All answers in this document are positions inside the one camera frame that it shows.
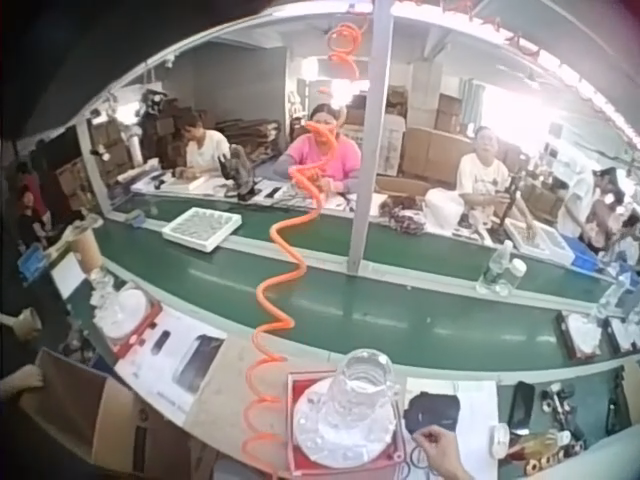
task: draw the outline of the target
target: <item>fan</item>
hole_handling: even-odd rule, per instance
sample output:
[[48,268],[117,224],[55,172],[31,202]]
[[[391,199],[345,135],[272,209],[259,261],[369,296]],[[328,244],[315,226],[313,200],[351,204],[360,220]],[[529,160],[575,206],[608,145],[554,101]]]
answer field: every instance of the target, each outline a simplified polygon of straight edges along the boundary
[[521,73],[516,70],[512,70],[504,65],[496,65],[498,70],[502,70],[503,72],[510,73],[511,75],[515,75],[516,77],[520,77],[527,85],[535,90],[542,90],[543,85],[548,85],[551,87],[555,87],[556,84],[550,80],[542,76],[537,76],[533,68],[529,67],[527,69],[527,73]]

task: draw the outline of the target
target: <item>orange cable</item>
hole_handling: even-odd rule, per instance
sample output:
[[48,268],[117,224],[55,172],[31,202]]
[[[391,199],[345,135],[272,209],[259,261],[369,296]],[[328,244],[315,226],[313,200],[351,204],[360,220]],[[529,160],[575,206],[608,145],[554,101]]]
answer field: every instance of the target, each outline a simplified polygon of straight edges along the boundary
[[[359,48],[362,43],[362,33],[368,26],[368,19],[362,28],[358,28],[351,23],[341,23],[334,30],[327,35],[327,43],[331,53],[329,59],[334,62],[341,62],[348,66],[352,73],[354,80],[357,80],[360,76],[358,67],[353,60],[353,54]],[[341,39],[347,46],[339,47],[336,45],[336,41]],[[302,277],[307,271],[307,264],[291,245],[289,245],[280,235],[280,231],[285,228],[302,225],[316,219],[322,213],[322,207],[324,205],[324,198],[322,193],[317,187],[317,180],[321,177],[328,162],[335,156],[338,142],[336,140],[336,127],[328,127],[326,125],[320,125],[314,122],[306,122],[305,126],[311,130],[314,136],[322,137],[326,144],[329,146],[327,154],[324,158],[315,164],[311,165],[294,165],[289,168],[289,175],[292,178],[293,183],[300,189],[307,192],[314,201],[314,208],[309,213],[306,213],[300,217],[290,218],[281,222],[275,223],[269,229],[269,236],[271,240],[284,251],[287,256],[293,260],[297,267],[291,272],[277,275],[272,278],[268,278],[262,282],[256,288],[256,298],[262,308],[273,317],[273,321],[261,325],[255,329],[251,336],[251,343],[255,349],[261,354],[261,358],[252,363],[247,368],[245,374],[245,381],[247,387],[255,397],[244,409],[243,419],[246,427],[251,432],[251,436],[242,442],[243,453],[250,458],[254,465],[259,465],[262,470],[270,472],[272,479],[278,478],[278,471],[275,465],[265,462],[260,456],[251,452],[251,446],[258,442],[273,442],[283,443],[286,442],[285,438],[276,433],[267,432],[261,430],[251,418],[251,413],[258,407],[280,406],[286,404],[286,398],[281,398],[278,395],[269,395],[258,388],[255,382],[256,371],[268,364],[284,363],[287,358],[284,355],[277,354],[268,349],[261,341],[261,337],[264,333],[272,333],[281,330],[290,330],[295,326],[295,321],[285,312],[276,307],[266,297],[266,291],[268,288],[275,285],[280,285],[286,282],[291,282]]]

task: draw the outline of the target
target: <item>pink shirt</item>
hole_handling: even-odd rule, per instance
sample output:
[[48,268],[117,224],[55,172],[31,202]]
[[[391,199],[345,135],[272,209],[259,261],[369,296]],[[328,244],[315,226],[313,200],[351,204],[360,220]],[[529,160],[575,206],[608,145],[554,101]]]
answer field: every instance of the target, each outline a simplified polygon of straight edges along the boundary
[[[287,153],[293,157],[296,165],[318,163],[323,159],[323,155],[318,150],[313,135],[310,133],[298,137],[295,142],[289,145]],[[348,179],[353,172],[360,170],[360,158],[358,145],[353,140],[340,135],[338,149],[327,164],[325,174],[332,180],[342,182]]]

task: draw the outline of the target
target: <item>metal pole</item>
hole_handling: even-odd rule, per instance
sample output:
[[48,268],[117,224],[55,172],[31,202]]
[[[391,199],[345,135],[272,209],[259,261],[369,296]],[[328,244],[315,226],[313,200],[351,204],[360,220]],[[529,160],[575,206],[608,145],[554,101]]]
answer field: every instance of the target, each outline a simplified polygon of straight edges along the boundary
[[109,201],[109,194],[107,193],[107,187],[102,181],[100,176],[100,170],[96,163],[96,157],[91,154],[93,146],[91,145],[91,136],[89,135],[89,125],[84,116],[81,116],[76,121],[76,134],[78,135],[78,142],[80,143],[80,151],[82,152],[82,161],[87,169],[87,175],[89,176],[89,182],[93,188],[93,194],[98,200],[100,211],[103,215],[108,215],[113,210],[111,208],[111,201]]
[[358,181],[358,201],[351,227],[351,244],[347,273],[357,275],[364,255],[369,228],[369,211],[378,171],[380,137],[387,103],[389,61],[393,34],[391,7],[394,0],[376,0],[373,7],[373,38],[369,54],[369,91],[364,114],[364,140],[362,142],[362,166]]

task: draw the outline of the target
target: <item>orange spiral tube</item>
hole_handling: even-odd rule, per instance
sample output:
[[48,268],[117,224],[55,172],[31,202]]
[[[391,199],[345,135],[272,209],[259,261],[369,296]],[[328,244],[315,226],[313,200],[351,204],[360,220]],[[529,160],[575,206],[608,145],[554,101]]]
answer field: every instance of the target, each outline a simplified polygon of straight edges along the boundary
[[[353,54],[362,43],[362,33],[367,28],[367,25],[368,20],[362,28],[358,28],[351,23],[341,23],[327,36],[327,43],[329,50],[331,51],[329,59],[334,62],[343,63],[349,67],[354,80],[359,78],[360,73],[353,60]],[[340,47],[336,45],[337,40],[342,40],[342,43],[346,46]],[[292,270],[291,272],[268,278],[256,288],[256,298],[258,303],[273,318],[273,321],[259,326],[253,332],[251,342],[255,349],[261,354],[261,358],[251,364],[245,374],[247,387],[255,398],[247,405],[243,412],[244,423],[251,432],[251,436],[242,443],[242,451],[247,458],[252,460],[254,465],[259,466],[266,472],[270,472],[271,477],[274,480],[278,478],[278,474],[280,472],[277,471],[277,468],[274,465],[265,462],[259,455],[253,453],[251,451],[251,447],[258,442],[284,443],[286,442],[286,439],[282,438],[278,434],[261,430],[254,423],[251,414],[256,408],[261,406],[284,406],[286,404],[286,399],[277,395],[269,395],[262,392],[256,385],[255,375],[256,371],[265,365],[284,363],[287,361],[287,358],[284,355],[272,352],[262,343],[262,335],[265,333],[292,329],[295,326],[295,321],[267,299],[266,291],[268,288],[275,285],[296,280],[306,273],[307,264],[302,258],[302,255],[300,255],[282,238],[280,231],[285,228],[311,222],[320,215],[324,205],[324,198],[322,194],[323,192],[321,192],[317,186],[317,179],[322,175],[327,163],[335,156],[336,149],[338,147],[338,142],[336,140],[336,127],[327,127],[326,125],[320,125],[314,122],[307,122],[305,126],[311,131],[314,137],[321,139],[322,143],[328,146],[327,152],[322,161],[318,163],[291,167],[289,169],[289,175],[291,176],[293,183],[298,188],[304,190],[311,196],[311,198],[313,198],[314,208],[309,213],[300,217],[278,222],[272,225],[269,229],[269,236],[271,237],[271,240],[278,245],[278,247],[280,247],[282,251],[284,251],[287,256],[297,264],[297,266],[295,270]]]

